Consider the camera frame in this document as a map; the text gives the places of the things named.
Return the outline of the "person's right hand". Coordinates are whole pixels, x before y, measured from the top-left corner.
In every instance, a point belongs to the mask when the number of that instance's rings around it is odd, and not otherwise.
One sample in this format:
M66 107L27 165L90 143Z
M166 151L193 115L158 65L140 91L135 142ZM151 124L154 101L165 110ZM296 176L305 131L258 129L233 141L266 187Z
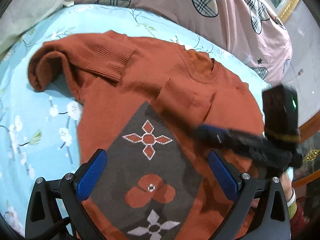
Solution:
M285 194L285 199L287 202L287 206L290 206L296 198L295 192L292 189L292 181L293 181L293 168L289 167L279 178L281 185L283 187L283 191Z

